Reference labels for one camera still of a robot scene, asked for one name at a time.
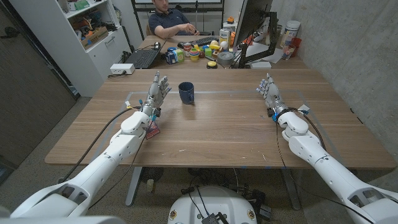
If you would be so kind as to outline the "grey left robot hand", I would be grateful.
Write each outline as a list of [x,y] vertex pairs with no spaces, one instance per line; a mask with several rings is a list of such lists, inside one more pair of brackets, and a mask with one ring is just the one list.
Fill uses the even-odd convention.
[[149,88],[147,98],[141,111],[148,116],[153,115],[155,110],[162,106],[165,97],[171,89],[167,76],[160,78],[160,72],[156,71],[154,81]]

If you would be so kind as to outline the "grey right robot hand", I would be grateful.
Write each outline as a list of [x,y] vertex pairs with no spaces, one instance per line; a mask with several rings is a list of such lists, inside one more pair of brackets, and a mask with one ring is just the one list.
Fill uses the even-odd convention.
[[288,111],[289,107],[284,103],[274,79],[267,73],[265,79],[262,79],[256,91],[260,93],[267,107],[268,117],[278,117],[284,111]]

